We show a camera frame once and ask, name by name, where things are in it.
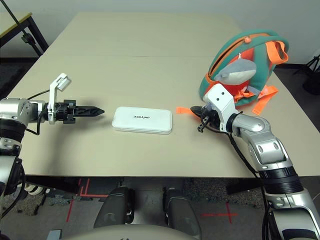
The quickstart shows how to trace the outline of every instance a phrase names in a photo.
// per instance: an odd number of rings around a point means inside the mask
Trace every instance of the black metal frame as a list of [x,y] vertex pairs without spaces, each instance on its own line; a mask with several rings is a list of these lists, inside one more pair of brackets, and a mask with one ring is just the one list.
[[78,180],[78,177],[35,175],[25,176],[26,183],[41,186],[44,188],[58,189],[73,194],[77,194],[79,191]]
[[[49,45],[46,42],[44,36],[41,34],[38,26],[36,25],[35,21],[33,20],[32,16],[29,16],[24,21],[20,22],[20,26],[25,29],[29,28],[30,32],[34,36],[35,40],[41,47],[42,51],[45,52]],[[17,25],[12,30],[10,30],[7,34],[0,38],[0,48],[9,42],[12,38],[14,38],[17,34],[22,32],[21,28]]]

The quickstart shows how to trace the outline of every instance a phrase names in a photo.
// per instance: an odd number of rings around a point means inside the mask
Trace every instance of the orange buckle strap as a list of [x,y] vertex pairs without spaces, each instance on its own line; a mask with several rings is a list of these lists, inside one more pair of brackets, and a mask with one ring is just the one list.
[[261,93],[258,96],[259,101],[252,109],[252,112],[256,115],[260,115],[267,103],[270,101],[270,99],[276,95],[278,92],[278,89],[275,86],[267,86],[265,85],[262,89]]

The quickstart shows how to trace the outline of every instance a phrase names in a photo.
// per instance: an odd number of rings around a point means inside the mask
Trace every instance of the floor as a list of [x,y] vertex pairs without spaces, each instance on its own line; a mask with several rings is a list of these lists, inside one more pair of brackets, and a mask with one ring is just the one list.
[[[31,63],[0,64],[1,96],[19,81],[31,67]],[[294,69],[276,69],[275,73],[290,90],[301,108],[313,124],[320,130],[320,97],[307,93],[302,88],[306,77],[292,75]],[[320,177],[303,177],[303,185],[311,197],[320,192]],[[258,204],[259,191],[242,192],[227,196],[225,185],[229,180],[223,178],[140,178],[126,177],[123,184],[136,190],[137,209],[134,224],[154,224],[165,226],[162,211],[163,187],[182,189],[191,199],[198,217],[204,240],[247,240],[261,239],[261,224],[264,211]],[[37,215],[25,215],[11,211],[2,221],[1,230],[13,240],[45,240],[50,230],[62,229],[62,236],[86,232],[93,228],[95,218],[103,204],[99,199],[76,199],[71,204],[50,204],[47,199],[38,209]],[[320,196],[314,200],[320,210]],[[204,217],[204,213],[233,214],[228,216]]]

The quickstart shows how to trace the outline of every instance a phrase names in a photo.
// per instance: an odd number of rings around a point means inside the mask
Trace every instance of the beige tabletop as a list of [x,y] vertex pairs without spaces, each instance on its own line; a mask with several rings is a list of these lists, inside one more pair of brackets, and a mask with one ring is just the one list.
[[[41,125],[28,132],[20,157],[29,175],[251,177],[226,136],[199,133],[199,120],[176,114],[202,106],[200,82],[221,46],[241,32],[227,16],[164,13],[80,13],[33,65],[10,97],[49,88],[60,74],[72,79],[57,99],[97,106],[105,114],[75,124]],[[272,74],[279,93],[261,116],[271,123],[301,176],[319,175],[320,134],[289,91]],[[48,101],[48,95],[37,99]],[[117,107],[168,109],[169,135],[119,132]],[[243,107],[246,114],[252,106]],[[248,147],[236,139],[244,155]]]
[[[29,18],[31,12],[14,12],[13,13],[19,23],[22,23],[24,20]],[[16,22],[10,16],[8,12],[0,12],[0,38],[10,32],[17,26]]]

